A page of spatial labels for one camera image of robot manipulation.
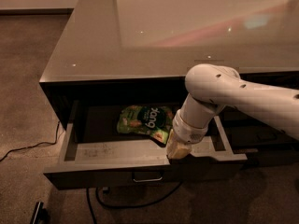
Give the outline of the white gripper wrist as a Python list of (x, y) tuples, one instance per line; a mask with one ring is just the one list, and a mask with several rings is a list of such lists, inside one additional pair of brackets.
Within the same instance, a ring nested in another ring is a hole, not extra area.
[(172, 121), (173, 130), (170, 131), (166, 143), (166, 155), (169, 160), (180, 160), (192, 152), (192, 146), (202, 141), (207, 132), (205, 128), (195, 128), (188, 124), (178, 110)]

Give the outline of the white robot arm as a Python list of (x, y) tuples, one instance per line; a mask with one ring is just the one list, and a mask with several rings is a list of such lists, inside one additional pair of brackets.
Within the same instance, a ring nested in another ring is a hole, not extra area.
[(243, 80), (234, 68), (198, 64), (185, 77), (188, 92), (173, 118), (166, 154), (180, 160), (200, 143), (208, 124), (226, 106), (299, 139), (299, 91)]

